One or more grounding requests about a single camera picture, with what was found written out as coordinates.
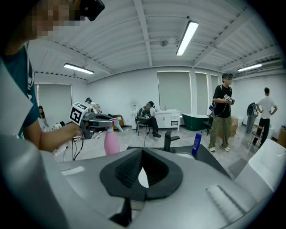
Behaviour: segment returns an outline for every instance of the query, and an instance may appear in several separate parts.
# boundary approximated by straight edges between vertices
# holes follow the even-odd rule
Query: cap
[[[233,75],[232,75],[230,72],[224,73],[224,74],[222,75],[222,78],[223,78],[223,79],[226,79],[226,80],[232,80]]]
[[[154,103],[152,101],[148,102],[152,107],[154,106]]]

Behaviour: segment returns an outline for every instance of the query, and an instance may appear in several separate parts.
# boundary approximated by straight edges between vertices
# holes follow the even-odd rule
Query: pink spray bottle
[[[121,117],[111,119],[113,121],[114,126],[116,126],[120,131],[123,132],[121,126],[119,125],[119,121]],[[112,155],[120,152],[119,141],[116,136],[116,133],[113,131],[113,127],[107,127],[107,133],[104,139],[104,150],[106,155]]]

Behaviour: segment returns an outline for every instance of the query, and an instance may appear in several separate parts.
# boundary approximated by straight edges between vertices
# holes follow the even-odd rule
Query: floor
[[[171,143],[171,147],[175,146],[187,146],[193,145],[196,133],[201,133],[201,131],[189,131],[185,127],[180,127],[180,130],[177,129],[160,129],[159,133],[162,135],[161,138],[155,138],[151,134],[146,134],[145,128],[140,129],[140,136],[136,133],[136,130],[132,130],[130,127],[123,128],[124,132],[117,132],[120,149],[121,151],[126,150],[128,146],[135,147],[163,147],[164,146],[164,135],[167,130],[172,130],[171,136],[179,136],[180,139]],[[229,138],[229,147],[231,150],[226,152],[224,149],[220,148],[222,139],[217,138],[216,151],[212,153],[222,167],[227,171],[232,179],[235,178],[235,174],[232,174],[228,169],[229,166],[233,165],[238,161],[248,161],[254,154],[254,147],[251,145],[247,147],[251,135],[245,133],[246,127],[238,127],[236,134],[233,137]],[[95,157],[105,156],[104,152],[104,138],[106,132],[101,134],[94,134],[93,137],[100,136],[98,139],[94,138],[91,140],[85,140],[83,148],[79,153],[76,160],[79,159],[89,159]],[[206,131],[202,132],[201,144],[204,147],[208,148],[210,142],[210,135],[206,136]],[[82,142],[76,144],[77,152],[81,148]],[[59,147],[56,152],[54,152],[55,160],[60,161],[71,161],[72,160],[72,143],[71,141],[67,144]]]

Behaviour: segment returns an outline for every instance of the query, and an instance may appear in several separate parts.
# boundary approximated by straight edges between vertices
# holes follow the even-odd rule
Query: ceiling
[[[105,10],[95,21],[59,27],[49,37],[29,43],[29,58],[38,74],[92,82],[142,68],[189,66],[242,76],[237,71],[242,66],[282,60],[275,37],[244,1],[102,1]],[[183,56],[176,56],[189,20],[199,27]],[[74,75],[63,68],[65,63],[94,74]]]

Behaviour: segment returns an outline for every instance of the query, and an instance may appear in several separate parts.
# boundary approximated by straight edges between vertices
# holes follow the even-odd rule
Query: cargo pants
[[[221,128],[223,129],[222,147],[226,148],[228,146],[228,139],[231,134],[231,116],[228,118],[221,118],[217,116],[213,117],[209,148],[215,147],[216,138]]]

